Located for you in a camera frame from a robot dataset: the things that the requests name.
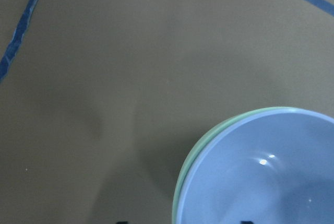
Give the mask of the blue ceramic bowl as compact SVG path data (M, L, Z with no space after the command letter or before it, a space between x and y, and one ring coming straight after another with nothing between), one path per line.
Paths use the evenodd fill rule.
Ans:
M333 223L333 118L259 113L220 132L183 183L176 223Z

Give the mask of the green ceramic bowl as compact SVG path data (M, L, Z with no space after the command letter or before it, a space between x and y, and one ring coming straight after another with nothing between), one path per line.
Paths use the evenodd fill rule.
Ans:
M201 153L201 151L222 131L224 131L226 128L230 127L231 125L235 124L236 122L243 120L244 118L263 113L268 111L276 111L276 110L288 110L289 112L292 110L296 110L296 108L293 107L268 107L268 108L261 108L252 110L249 112L245 112L233 117L228 118L227 120L224 120L223 122L217 124L213 128L211 128L208 132L206 132L192 147L188 155L186 156L181 170L179 172L175 191L173 195L173 203L172 203L172 219L171 223L176 223L176 217L177 217L177 209L178 209L178 202L182 190L183 183L186 179L186 176L189 172L189 169L191 168L193 162L196 160L198 155Z

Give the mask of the brown paper table mat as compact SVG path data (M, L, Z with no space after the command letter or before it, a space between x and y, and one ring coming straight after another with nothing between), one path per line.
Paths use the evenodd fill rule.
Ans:
M1 223L170 223L195 142L276 106L333 116L305 0L39 0L1 82Z

